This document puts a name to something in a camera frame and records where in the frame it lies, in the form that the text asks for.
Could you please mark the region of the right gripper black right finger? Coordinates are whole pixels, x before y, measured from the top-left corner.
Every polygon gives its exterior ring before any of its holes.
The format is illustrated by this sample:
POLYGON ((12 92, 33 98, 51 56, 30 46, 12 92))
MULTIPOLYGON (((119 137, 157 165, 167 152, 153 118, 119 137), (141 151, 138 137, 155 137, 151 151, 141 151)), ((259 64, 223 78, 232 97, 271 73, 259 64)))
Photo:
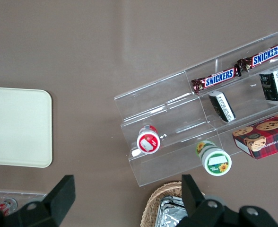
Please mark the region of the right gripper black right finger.
POLYGON ((187 216, 179 227, 220 227, 224 206, 214 199, 206 199, 191 175, 182 175, 182 201, 187 216))

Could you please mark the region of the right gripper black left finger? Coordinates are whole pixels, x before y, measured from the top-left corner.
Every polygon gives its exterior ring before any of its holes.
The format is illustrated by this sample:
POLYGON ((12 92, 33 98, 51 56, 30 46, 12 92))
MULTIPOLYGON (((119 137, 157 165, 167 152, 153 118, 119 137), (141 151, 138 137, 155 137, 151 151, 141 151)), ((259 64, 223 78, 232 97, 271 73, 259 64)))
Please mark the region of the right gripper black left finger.
POLYGON ((58 227, 76 198, 75 179, 65 175, 42 201, 32 201, 4 218, 5 227, 58 227))

